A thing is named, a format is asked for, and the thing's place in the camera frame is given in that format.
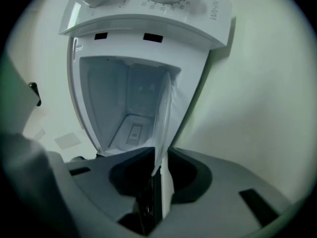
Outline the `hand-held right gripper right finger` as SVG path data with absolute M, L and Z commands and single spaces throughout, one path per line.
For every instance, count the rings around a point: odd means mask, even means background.
M 206 154 L 170 148 L 171 210 L 158 238 L 265 238 L 282 229 L 291 202 L 247 168 Z

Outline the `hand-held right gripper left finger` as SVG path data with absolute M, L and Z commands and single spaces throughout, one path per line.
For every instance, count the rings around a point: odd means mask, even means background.
M 155 148 L 66 164 L 88 199 L 112 221 L 140 234 L 155 227 Z

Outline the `white table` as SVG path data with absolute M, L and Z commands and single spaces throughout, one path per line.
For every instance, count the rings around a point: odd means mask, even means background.
M 302 17 L 237 17 L 175 146 L 240 164 L 290 201 L 317 171 L 313 33 Z

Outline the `white microwave oven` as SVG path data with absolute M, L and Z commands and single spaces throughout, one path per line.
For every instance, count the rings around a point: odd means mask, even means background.
M 59 34 L 69 38 L 70 93 L 98 154 L 151 147 L 165 70 L 179 130 L 210 52 L 228 43 L 231 19 L 229 0 L 107 0 L 95 8 L 68 1 Z

